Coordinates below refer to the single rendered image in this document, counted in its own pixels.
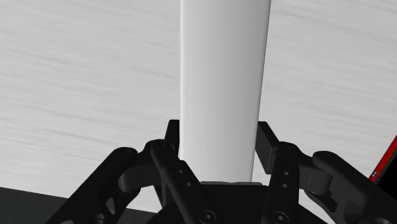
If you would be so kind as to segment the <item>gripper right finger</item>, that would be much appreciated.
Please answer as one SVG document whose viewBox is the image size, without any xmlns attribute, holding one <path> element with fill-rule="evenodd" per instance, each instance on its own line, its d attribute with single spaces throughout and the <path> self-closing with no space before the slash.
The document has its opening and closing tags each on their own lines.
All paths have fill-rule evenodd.
<svg viewBox="0 0 397 224">
<path fill-rule="evenodd" d="M 279 141 L 267 122 L 258 122 L 255 151 L 266 174 L 261 224 L 328 224 L 299 203 L 303 190 L 334 224 L 397 224 L 397 198 L 330 151 L 308 156 Z"/>
</svg>

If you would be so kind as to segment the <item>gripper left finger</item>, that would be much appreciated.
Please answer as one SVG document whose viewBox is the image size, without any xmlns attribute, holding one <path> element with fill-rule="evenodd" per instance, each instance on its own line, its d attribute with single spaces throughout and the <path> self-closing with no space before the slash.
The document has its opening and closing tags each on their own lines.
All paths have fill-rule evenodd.
<svg viewBox="0 0 397 224">
<path fill-rule="evenodd" d="M 113 150 L 45 224 L 118 224 L 142 188 L 160 189 L 162 215 L 179 211 L 182 224 L 221 224 L 221 215 L 188 164 L 178 157 L 179 122 L 143 151 Z"/>
</svg>

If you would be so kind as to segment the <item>white cylinder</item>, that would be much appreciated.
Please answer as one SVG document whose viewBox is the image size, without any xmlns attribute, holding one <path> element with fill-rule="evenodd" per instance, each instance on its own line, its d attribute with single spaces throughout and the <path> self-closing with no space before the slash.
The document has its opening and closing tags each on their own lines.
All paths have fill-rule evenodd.
<svg viewBox="0 0 397 224">
<path fill-rule="evenodd" d="M 180 0 L 179 157 L 201 181 L 250 182 L 271 0 Z"/>
</svg>

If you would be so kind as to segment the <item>red and black flat device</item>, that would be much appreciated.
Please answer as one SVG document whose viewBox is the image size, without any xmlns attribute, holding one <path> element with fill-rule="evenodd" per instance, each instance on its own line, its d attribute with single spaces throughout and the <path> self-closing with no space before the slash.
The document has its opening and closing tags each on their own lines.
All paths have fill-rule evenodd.
<svg viewBox="0 0 397 224">
<path fill-rule="evenodd" d="M 368 179 L 397 200 L 397 135 Z"/>
</svg>

